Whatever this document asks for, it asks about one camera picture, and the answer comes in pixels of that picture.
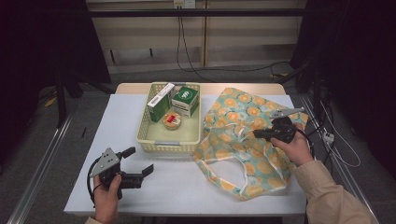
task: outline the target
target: person's right arm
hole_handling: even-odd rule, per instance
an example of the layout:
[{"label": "person's right arm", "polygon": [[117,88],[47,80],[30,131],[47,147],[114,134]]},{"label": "person's right arm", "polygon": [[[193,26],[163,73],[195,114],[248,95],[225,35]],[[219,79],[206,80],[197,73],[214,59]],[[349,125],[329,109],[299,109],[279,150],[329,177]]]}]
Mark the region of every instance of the person's right arm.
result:
[{"label": "person's right arm", "polygon": [[[303,129],[299,123],[295,126]],[[275,138],[271,142],[297,166],[294,174],[308,200],[309,223],[376,223],[368,208],[336,185],[321,161],[314,161],[302,134],[297,132],[289,144]]]}]

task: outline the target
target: white and green box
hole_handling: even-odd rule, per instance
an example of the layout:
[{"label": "white and green box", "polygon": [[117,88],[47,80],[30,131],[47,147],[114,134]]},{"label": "white and green box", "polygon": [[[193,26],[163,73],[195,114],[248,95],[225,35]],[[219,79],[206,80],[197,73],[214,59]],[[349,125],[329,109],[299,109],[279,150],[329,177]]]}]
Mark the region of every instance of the white and green box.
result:
[{"label": "white and green box", "polygon": [[181,87],[172,99],[174,111],[190,118],[199,104],[198,95],[199,92],[197,90]]},{"label": "white and green box", "polygon": [[148,102],[148,112],[151,120],[158,122],[172,106],[175,85],[168,83],[156,96]]}]

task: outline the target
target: sleeve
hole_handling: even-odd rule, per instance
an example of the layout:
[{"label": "sleeve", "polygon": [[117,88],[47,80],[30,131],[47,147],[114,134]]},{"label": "sleeve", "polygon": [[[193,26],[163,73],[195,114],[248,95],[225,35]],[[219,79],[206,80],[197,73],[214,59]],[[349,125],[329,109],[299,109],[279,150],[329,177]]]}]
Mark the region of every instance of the sleeve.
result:
[{"label": "sleeve", "polygon": [[336,185],[321,161],[311,161],[294,172],[308,200],[309,223],[377,223],[369,209]]},{"label": "sleeve", "polygon": [[102,224],[101,222],[96,221],[95,219],[88,217],[87,221],[85,224]]}]

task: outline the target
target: yellow plastic basket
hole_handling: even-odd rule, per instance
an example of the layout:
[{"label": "yellow plastic basket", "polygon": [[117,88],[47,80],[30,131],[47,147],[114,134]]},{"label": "yellow plastic basket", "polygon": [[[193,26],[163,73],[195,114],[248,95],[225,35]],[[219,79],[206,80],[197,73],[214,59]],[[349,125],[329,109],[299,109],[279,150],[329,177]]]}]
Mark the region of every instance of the yellow plastic basket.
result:
[{"label": "yellow plastic basket", "polygon": [[157,95],[166,84],[166,82],[153,82],[151,84],[136,141],[146,152],[191,153],[201,142],[201,85],[194,82],[174,83],[177,90],[180,89],[181,86],[197,90],[199,92],[199,104],[191,118],[182,116],[180,127],[174,131],[170,131],[163,126],[161,119],[158,122],[151,121],[147,108],[147,103]]}]

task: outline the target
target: orange print fabric bag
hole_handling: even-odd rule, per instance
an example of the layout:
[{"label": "orange print fabric bag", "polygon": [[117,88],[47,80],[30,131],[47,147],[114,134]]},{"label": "orange print fabric bag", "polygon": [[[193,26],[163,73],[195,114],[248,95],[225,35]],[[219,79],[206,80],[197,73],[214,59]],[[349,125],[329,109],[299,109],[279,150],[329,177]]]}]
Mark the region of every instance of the orange print fabric bag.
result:
[{"label": "orange print fabric bag", "polygon": [[[253,130],[271,128],[270,116],[287,107],[235,88],[226,88],[209,109],[204,121],[204,139],[194,151],[194,160],[206,179],[242,200],[284,189],[294,164],[285,153]],[[308,116],[290,115],[304,126]],[[217,176],[208,164],[229,159],[239,160],[245,171],[245,185]]]}]

